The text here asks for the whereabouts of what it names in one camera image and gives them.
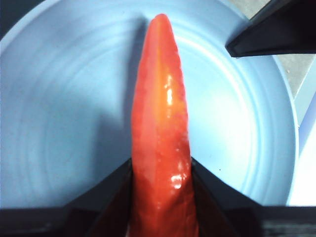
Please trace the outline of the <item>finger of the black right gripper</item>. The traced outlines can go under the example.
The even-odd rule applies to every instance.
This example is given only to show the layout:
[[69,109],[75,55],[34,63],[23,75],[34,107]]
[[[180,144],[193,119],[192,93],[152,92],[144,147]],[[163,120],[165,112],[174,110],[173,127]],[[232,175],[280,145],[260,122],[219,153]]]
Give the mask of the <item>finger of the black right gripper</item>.
[[314,54],[316,2],[272,0],[226,45],[232,57]]

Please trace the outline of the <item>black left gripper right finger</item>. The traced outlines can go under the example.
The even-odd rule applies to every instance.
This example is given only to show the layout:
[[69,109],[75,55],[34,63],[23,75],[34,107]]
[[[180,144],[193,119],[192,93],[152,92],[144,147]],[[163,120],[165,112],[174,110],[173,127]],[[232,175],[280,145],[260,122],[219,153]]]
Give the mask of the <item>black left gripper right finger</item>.
[[227,185],[196,159],[192,176],[200,237],[258,237],[259,204]]

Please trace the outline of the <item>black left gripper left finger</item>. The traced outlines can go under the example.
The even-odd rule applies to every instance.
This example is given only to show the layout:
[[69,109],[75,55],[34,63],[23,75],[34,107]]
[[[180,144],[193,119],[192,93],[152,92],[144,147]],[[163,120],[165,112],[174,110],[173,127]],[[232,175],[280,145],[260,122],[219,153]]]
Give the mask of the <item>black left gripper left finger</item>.
[[128,159],[100,183],[69,202],[68,237],[125,237],[132,188]]

